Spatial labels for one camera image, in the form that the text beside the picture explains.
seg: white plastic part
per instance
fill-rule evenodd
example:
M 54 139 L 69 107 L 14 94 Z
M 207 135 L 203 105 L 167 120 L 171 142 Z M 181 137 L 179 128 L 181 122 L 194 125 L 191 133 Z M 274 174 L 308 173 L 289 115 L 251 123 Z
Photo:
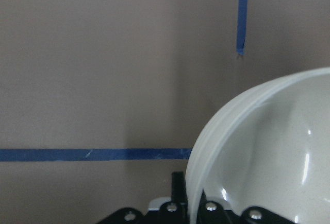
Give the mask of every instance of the white plastic part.
M 201 132 L 186 172 L 195 224 L 202 190 L 236 213 L 261 206 L 298 222 L 330 220 L 330 68 L 256 86 Z
M 158 211 L 164 203 L 170 201 L 170 197 L 158 197 L 156 199 L 153 199 L 149 202 L 148 211 Z

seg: metal screw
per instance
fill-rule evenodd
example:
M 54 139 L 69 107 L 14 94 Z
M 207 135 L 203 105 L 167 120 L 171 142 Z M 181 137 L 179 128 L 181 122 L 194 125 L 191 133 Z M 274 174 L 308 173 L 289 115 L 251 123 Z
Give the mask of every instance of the metal screw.
M 262 214 L 258 210 L 250 210 L 249 215 L 254 220 L 261 220 Z
M 214 211 L 217 210 L 217 205 L 214 202 L 207 202 L 205 204 L 205 207 L 208 211 Z
M 128 212 L 125 216 L 124 219 L 126 221 L 131 221 L 131 220 L 135 220 L 136 218 L 136 214 L 134 214 L 132 211 Z
M 175 202 L 170 202 L 170 203 L 167 204 L 166 209 L 169 212 L 175 212 L 175 211 L 177 211 L 177 205 L 176 205 Z

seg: black mount bracket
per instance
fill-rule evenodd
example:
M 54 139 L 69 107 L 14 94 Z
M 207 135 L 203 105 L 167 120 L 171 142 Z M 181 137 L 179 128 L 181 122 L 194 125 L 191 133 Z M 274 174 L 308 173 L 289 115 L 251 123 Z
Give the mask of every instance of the black mount bracket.
M 133 208 L 119 209 L 97 224 L 189 224 L 187 215 L 186 183 L 183 172 L 172 173 L 171 201 L 165 202 L 159 210 L 143 215 Z M 294 224 L 264 208 L 253 206 L 243 211 L 241 216 L 225 210 L 215 202 L 208 201 L 202 194 L 197 214 L 197 224 Z

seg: horizontal blue tape line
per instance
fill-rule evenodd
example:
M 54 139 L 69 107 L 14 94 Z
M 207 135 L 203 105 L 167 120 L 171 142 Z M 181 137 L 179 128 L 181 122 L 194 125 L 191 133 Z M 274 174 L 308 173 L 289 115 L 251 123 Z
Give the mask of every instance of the horizontal blue tape line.
M 185 160 L 191 148 L 0 149 L 0 162 Z
M 236 51 L 240 55 L 244 55 L 247 10 L 248 0 L 238 0 Z

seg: wall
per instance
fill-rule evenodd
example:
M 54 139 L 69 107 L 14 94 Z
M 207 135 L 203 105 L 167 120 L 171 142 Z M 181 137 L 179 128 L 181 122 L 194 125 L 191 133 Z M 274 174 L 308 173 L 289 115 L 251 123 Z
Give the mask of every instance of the wall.
M 192 147 L 267 80 L 329 65 L 330 0 L 1 0 L 0 148 Z M 187 161 L 0 163 L 6 223 L 94 223 Z

